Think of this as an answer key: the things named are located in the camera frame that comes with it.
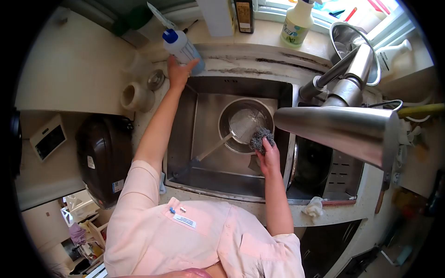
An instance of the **stainless steel sink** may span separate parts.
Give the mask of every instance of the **stainless steel sink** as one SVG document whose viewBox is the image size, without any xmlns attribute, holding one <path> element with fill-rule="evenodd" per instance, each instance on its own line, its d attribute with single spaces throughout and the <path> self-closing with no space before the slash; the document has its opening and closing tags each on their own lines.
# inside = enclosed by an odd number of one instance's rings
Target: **stainless steel sink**
<svg viewBox="0 0 445 278">
<path fill-rule="evenodd" d="M 292 107 L 295 85 L 251 78 L 191 77 L 182 93 L 168 145 L 164 171 L 166 184 L 198 193 L 245 201 L 264 201 L 264 177 L 256 155 L 235 153 L 226 145 L 204 158 L 182 177 L 173 173 L 193 157 L 218 142 L 218 118 L 233 100 L 250 97 L 265 104 L 273 114 Z M 275 129 L 284 185 L 289 182 L 295 135 Z"/>
<path fill-rule="evenodd" d="M 250 97 L 265 104 L 272 115 L 281 107 L 317 105 L 302 101 L 298 88 L 297 85 L 262 79 L 189 78 L 179 101 L 163 162 L 166 185 L 215 197 L 264 202 L 264 177 L 256 155 L 236 153 L 226 145 L 220 146 L 185 175 L 175 178 L 173 173 L 184 169 L 192 158 L 221 139 L 218 119 L 227 104 Z M 295 144 L 300 139 L 296 141 L 294 134 L 275 129 L 283 186 L 287 188 L 289 203 L 305 205 L 314 196 L 329 200 L 348 200 L 356 196 L 363 163 L 336 150 L 330 158 L 332 165 L 324 174 L 326 178 L 318 186 L 294 180 L 295 172 L 298 172 L 296 168 L 303 169 L 302 165 L 296 165 L 299 153 L 305 153 L 304 145 Z"/>
</svg>

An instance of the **blue cap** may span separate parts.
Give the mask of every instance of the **blue cap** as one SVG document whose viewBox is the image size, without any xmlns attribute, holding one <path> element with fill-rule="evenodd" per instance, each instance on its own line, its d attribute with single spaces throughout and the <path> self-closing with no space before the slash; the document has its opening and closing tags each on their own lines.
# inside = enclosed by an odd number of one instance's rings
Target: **blue cap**
<svg viewBox="0 0 445 278">
<path fill-rule="evenodd" d="M 178 39 L 178 34 L 173 29 L 168 29 L 167 31 L 164 31 L 162 38 L 169 44 L 172 44 Z"/>
</svg>

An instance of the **squeeze bottle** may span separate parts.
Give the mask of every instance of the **squeeze bottle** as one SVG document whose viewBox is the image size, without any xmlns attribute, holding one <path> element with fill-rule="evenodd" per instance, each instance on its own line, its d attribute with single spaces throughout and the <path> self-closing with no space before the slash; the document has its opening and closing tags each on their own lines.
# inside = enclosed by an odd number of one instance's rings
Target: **squeeze bottle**
<svg viewBox="0 0 445 278">
<path fill-rule="evenodd" d="M 164 48 L 181 64 L 188 64 L 191 60 L 199 58 L 199 63 L 192 69 L 191 75 L 197 75 L 204 70 L 206 64 L 183 31 L 168 29 L 163 33 L 162 38 Z"/>
</svg>

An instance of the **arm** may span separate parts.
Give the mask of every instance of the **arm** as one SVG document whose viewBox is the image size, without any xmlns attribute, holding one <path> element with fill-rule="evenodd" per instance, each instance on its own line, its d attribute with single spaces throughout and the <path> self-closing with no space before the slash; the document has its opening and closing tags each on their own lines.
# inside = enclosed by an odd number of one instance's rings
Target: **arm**
<svg viewBox="0 0 445 278">
<path fill-rule="evenodd" d="M 150 164 L 158 174 L 161 173 L 162 159 L 167 150 L 170 139 L 171 127 L 178 109 L 179 98 L 186 85 L 191 70 L 199 62 L 199 59 L 191 61 L 186 66 L 176 63 L 175 57 L 168 58 L 168 75 L 170 89 L 167 91 L 161 104 L 150 120 L 141 142 L 139 143 L 134 160 L 143 160 Z"/>
<path fill-rule="evenodd" d="M 283 184 L 279 166 L 279 151 L 277 146 L 271 147 L 264 137 L 263 146 L 266 154 L 262 155 L 255 150 L 260 161 L 261 171 L 266 179 L 266 221 L 267 230 L 271 236 L 278 234 L 291 234 L 294 232 L 291 209 L 287 202 L 286 189 Z"/>
</svg>

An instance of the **wooden handle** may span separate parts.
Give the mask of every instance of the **wooden handle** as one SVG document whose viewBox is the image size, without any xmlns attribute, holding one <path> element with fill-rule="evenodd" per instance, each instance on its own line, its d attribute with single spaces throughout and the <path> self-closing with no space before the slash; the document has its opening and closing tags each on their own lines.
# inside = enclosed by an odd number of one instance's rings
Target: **wooden handle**
<svg viewBox="0 0 445 278">
<path fill-rule="evenodd" d="M 383 196 L 385 195 L 385 192 L 382 190 L 380 191 L 380 196 L 379 196 L 379 200 L 377 201 L 377 206 L 376 206 L 376 210 L 374 211 L 375 214 L 380 212 L 380 207 L 382 206 L 382 202 L 383 202 Z"/>
</svg>

